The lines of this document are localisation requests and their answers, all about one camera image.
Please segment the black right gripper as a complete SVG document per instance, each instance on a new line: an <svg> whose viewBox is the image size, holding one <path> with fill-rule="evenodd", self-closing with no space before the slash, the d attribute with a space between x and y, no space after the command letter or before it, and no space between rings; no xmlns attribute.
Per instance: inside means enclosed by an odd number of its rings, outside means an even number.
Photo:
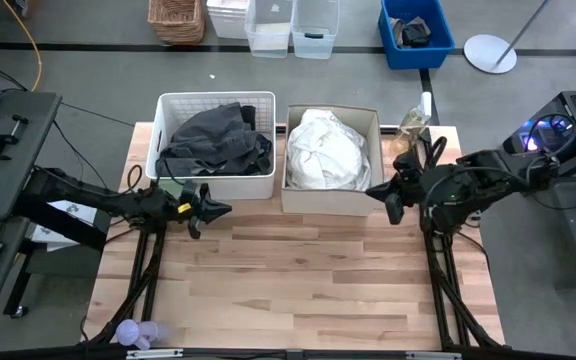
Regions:
<svg viewBox="0 0 576 360"><path fill-rule="evenodd" d="M393 166L396 170L395 179L370 187L365 194L384 203L389 223L398 225L404 215L404 206L426 203L426 191L421 184L423 168L414 151L399 154Z"/></svg>

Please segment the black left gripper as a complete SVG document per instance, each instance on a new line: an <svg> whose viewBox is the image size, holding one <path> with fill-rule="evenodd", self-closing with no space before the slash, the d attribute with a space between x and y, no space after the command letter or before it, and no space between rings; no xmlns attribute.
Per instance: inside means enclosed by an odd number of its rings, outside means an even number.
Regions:
<svg viewBox="0 0 576 360"><path fill-rule="evenodd" d="M167 222L186 224L192 239L200 239L200 222L211 223L232 211L232 206L214 200L211 197L209 185L199 186L187 181L175 198L172 207L167 213Z"/></svg>

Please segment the white plastic laundry basket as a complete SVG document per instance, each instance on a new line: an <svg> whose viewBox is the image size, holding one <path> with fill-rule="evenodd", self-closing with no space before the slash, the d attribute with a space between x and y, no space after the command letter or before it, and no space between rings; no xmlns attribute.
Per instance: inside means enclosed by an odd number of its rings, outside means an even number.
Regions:
<svg viewBox="0 0 576 360"><path fill-rule="evenodd" d="M145 175L159 186L177 195L181 191L183 177L159 175L156 162L161 151L170 143L172 135L192 116L220 105L239 103L255 108L255 130L267 140L275 142L276 97L270 91L225 91L225 92L177 92L164 93L157 101L153 120ZM270 169L261 175L250 176L193 176L196 184L206 183L211 195L220 201L268 199L274 191L276 161L270 160Z"/></svg>

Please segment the beige cardboard box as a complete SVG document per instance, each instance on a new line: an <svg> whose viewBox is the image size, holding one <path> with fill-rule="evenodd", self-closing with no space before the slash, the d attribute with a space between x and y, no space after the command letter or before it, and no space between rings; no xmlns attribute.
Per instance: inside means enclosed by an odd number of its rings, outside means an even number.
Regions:
<svg viewBox="0 0 576 360"><path fill-rule="evenodd" d="M326 214L360 216L369 215L377 201L356 190L307 190L290 187L287 183L288 145L291 132L301 122L307 109L330 110L345 125L356 130L366 139L366 150L371 165L370 185L384 181L383 151L378 112L374 109L344 105L291 105L287 116L287 134L284 150L283 176L281 180L282 211L291 214Z"/></svg>

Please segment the dark plaid clothes pile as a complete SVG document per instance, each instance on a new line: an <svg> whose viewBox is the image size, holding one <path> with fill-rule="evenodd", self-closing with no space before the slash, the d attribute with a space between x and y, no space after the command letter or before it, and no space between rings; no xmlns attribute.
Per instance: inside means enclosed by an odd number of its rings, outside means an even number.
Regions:
<svg viewBox="0 0 576 360"><path fill-rule="evenodd" d="M256 130L256 108L238 102L200 112L160 152L162 177L254 176L272 170L272 141Z"/></svg>

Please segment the cream white garment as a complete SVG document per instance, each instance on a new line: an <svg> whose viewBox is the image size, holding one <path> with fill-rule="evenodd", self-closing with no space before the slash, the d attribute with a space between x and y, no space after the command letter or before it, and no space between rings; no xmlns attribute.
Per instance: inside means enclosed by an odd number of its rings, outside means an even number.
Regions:
<svg viewBox="0 0 576 360"><path fill-rule="evenodd" d="M358 174L371 168L365 146L366 139L332 111L310 108L289 136L289 164L307 174Z"/></svg>

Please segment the clear spray bottle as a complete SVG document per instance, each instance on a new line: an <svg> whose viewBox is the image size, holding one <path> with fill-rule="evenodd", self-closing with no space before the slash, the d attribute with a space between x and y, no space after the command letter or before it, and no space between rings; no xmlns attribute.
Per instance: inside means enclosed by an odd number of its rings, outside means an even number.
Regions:
<svg viewBox="0 0 576 360"><path fill-rule="evenodd" d="M390 144L390 151L394 156L403 154L415 146L432 113L432 93L423 92L419 104L405 114Z"/></svg>

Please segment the white paper with markers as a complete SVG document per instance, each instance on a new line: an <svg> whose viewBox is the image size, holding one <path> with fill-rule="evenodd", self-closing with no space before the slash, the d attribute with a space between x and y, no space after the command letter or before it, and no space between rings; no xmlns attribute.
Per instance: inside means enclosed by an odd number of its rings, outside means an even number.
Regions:
<svg viewBox="0 0 576 360"><path fill-rule="evenodd" d="M50 205L55 209L66 212L73 218L83 221L87 225L94 224L97 210L92 207L65 200L51 202ZM75 241L64 235L39 225L35 227L31 240L35 243L45 244L48 252L77 245Z"/></svg>

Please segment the purple plastic toy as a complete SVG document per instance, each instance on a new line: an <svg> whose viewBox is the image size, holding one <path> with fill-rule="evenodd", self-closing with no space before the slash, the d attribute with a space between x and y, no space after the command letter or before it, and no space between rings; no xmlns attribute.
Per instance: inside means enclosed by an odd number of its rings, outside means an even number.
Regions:
<svg viewBox="0 0 576 360"><path fill-rule="evenodd" d="M123 320L115 330L115 337L123 346L136 346L139 350L149 350L154 343L168 337L169 327L156 321L137 322Z"/></svg>

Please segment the blue plastic crate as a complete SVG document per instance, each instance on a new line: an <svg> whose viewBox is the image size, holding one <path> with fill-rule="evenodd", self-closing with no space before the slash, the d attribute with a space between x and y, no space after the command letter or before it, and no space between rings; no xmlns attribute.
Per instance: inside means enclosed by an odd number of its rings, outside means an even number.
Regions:
<svg viewBox="0 0 576 360"><path fill-rule="evenodd" d="M381 12L377 27L381 36L386 61L392 70L439 68L455 49L449 24L440 0L380 0ZM418 48L397 45L390 19L408 23L420 17L431 32L429 43Z"/></svg>

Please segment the black cloth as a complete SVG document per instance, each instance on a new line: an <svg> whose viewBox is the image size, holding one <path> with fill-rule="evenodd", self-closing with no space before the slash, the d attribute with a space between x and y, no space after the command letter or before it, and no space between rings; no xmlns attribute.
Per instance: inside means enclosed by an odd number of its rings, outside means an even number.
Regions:
<svg viewBox="0 0 576 360"><path fill-rule="evenodd" d="M408 48L424 47L429 43L431 35L432 32L423 19L414 19L402 29L402 45Z"/></svg>

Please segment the tan cloth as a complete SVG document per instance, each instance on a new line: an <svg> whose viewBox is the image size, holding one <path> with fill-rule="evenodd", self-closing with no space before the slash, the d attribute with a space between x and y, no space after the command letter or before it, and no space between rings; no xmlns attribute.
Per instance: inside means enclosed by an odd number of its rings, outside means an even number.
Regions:
<svg viewBox="0 0 576 360"><path fill-rule="evenodd" d="M389 24L393 33L395 44L398 48L405 48L403 40L403 30L407 23L400 18L389 18Z"/></svg>

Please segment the white round floor stand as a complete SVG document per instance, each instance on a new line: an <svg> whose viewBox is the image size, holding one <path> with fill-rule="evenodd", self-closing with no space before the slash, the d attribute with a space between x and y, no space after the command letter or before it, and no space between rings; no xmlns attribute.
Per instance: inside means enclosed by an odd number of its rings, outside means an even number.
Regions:
<svg viewBox="0 0 576 360"><path fill-rule="evenodd" d="M511 42L491 34L478 34L464 44L463 55L477 70L493 75L512 71L518 62L515 46L552 0L543 0Z"/></svg>

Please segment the clear plastic storage bin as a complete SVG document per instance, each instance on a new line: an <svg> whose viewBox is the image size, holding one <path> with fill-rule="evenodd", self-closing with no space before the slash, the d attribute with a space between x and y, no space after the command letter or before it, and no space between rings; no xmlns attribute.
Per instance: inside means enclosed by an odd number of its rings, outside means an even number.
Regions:
<svg viewBox="0 0 576 360"><path fill-rule="evenodd" d="M249 0L244 30L254 57L287 56L293 4L293 0Z"/></svg>

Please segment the brown wicker basket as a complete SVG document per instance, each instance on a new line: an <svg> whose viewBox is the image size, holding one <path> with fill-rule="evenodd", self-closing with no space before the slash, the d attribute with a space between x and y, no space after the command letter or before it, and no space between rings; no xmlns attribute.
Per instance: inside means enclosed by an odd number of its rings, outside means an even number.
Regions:
<svg viewBox="0 0 576 360"><path fill-rule="evenodd" d="M147 22L164 43L196 45L204 37L204 5L202 0L149 0Z"/></svg>

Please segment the white plastic storage bin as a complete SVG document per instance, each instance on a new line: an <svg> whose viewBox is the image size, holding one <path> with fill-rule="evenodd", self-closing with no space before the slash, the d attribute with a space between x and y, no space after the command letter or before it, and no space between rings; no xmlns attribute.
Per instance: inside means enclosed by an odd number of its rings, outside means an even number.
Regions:
<svg viewBox="0 0 576 360"><path fill-rule="evenodd" d="M219 38L243 40L250 0L207 0L207 10Z"/></svg>

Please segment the black metal frame bar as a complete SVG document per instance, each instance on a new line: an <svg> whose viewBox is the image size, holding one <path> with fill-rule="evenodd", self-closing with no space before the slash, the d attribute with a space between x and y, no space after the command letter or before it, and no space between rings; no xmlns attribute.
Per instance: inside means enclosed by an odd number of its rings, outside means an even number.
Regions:
<svg viewBox="0 0 576 360"><path fill-rule="evenodd" d="M287 131L287 125L280 123L279 125L275 126L275 132L277 134L285 134ZM380 133L382 135L394 135L398 131L398 127L396 125L381 125L380 126Z"/></svg>

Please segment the black metal frame legs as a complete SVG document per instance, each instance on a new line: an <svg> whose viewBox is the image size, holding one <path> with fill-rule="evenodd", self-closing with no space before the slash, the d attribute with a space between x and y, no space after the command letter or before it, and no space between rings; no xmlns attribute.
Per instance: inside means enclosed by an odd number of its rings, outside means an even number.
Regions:
<svg viewBox="0 0 576 360"><path fill-rule="evenodd" d="M118 339L125 320L152 320L167 227L128 229L109 237L92 297L80 325L82 343L106 345Z"/></svg>
<svg viewBox="0 0 576 360"><path fill-rule="evenodd" d="M424 205L420 206L420 227L428 259L429 275L435 316L443 351L453 348L472 347L470 338L482 348L502 347L475 319L462 300L457 279L456 262L452 245L453 235L436 233L430 215ZM449 316L445 300L448 300L454 313L458 342L450 334Z"/></svg>

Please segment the long black frame bar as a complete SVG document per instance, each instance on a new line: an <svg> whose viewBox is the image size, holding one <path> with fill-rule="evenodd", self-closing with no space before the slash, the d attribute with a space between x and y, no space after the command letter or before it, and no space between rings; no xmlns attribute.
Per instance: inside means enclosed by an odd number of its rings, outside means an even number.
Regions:
<svg viewBox="0 0 576 360"><path fill-rule="evenodd" d="M171 360L405 360L408 351L422 350L303 350L303 349L218 349L218 348L154 348L183 349L182 358ZM0 360L125 360L134 346L118 343L87 346L83 343L49 348L0 351ZM507 347L453 348L463 360L576 360L576 356L527 352Z"/></svg>

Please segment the silver metal bracket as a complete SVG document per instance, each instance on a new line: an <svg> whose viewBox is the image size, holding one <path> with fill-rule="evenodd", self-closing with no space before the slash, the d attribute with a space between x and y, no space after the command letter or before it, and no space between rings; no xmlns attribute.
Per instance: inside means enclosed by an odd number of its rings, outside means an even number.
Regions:
<svg viewBox="0 0 576 360"><path fill-rule="evenodd" d="M127 352L125 360L167 360L182 358L183 356L183 349L130 350Z"/></svg>
<svg viewBox="0 0 576 360"><path fill-rule="evenodd" d="M408 351L405 360L463 360L459 353Z"/></svg>

